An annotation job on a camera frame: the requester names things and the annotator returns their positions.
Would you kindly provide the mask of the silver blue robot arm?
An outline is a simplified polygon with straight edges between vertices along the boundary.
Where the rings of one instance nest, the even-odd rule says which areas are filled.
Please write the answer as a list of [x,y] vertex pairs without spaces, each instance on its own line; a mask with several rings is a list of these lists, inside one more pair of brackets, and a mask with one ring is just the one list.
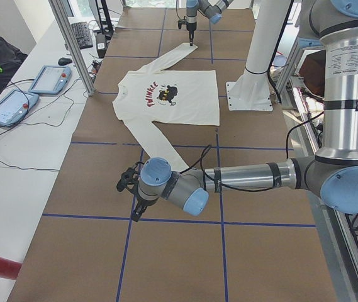
[[159,198],[196,216],[210,191],[283,186],[308,190],[334,210],[358,214],[358,1],[303,1],[298,40],[303,48],[323,46],[326,52],[322,146],[313,156],[281,163],[188,166],[156,127],[156,122],[220,123],[215,73],[173,69],[196,49],[193,41],[126,74],[114,111],[149,155],[141,170],[129,168],[116,186],[137,199],[132,220]]
[[233,0],[219,0],[212,5],[205,0],[188,0],[186,1],[186,15],[177,21],[178,28],[184,25],[189,35],[189,45],[194,44],[194,33],[197,30],[197,15],[201,13],[210,23],[217,24],[222,18],[222,13],[226,10]]

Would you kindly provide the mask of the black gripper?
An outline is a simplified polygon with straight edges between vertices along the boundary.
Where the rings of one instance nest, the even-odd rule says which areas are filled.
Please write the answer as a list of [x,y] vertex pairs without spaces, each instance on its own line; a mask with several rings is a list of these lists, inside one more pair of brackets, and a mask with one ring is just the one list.
[[143,213],[149,206],[154,205],[154,200],[147,200],[140,196],[139,193],[139,183],[140,183],[140,173],[137,169],[139,164],[143,164],[143,162],[136,162],[133,166],[127,168],[121,174],[120,180],[116,185],[116,189],[118,192],[122,192],[124,189],[132,193],[137,200],[137,205],[135,209],[131,213],[131,220],[134,222],[139,222]]
[[186,26],[186,29],[189,32],[189,44],[190,46],[193,46],[194,32],[197,28],[197,17],[183,17],[183,19],[179,19],[177,23],[179,29],[181,29],[183,25]]

